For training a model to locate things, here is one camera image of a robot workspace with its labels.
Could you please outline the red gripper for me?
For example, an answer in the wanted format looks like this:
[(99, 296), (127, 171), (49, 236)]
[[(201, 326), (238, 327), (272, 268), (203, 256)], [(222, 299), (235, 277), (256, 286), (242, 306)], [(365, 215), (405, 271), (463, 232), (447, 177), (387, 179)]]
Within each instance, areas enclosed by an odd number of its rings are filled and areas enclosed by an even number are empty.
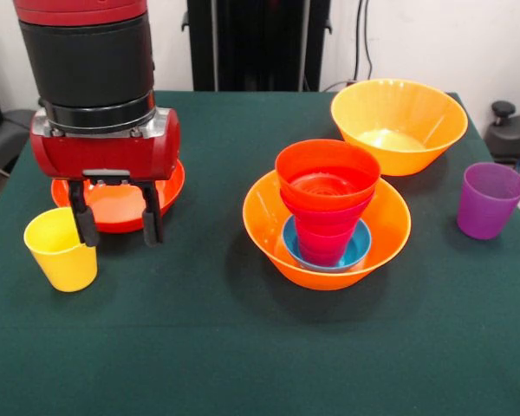
[[(175, 170), (180, 149), (180, 124), (172, 108), (156, 109), (155, 115), (138, 126), (138, 134), (126, 129), (114, 133), (54, 136), (45, 112), (38, 110), (31, 121), (29, 141), (42, 171), (58, 179), (134, 179), (145, 201), (143, 233), (148, 246), (163, 242), (159, 194), (153, 181), (168, 180)], [(96, 247), (100, 241), (94, 214), (84, 198), (84, 183), (68, 181), (68, 198), (80, 242)]]

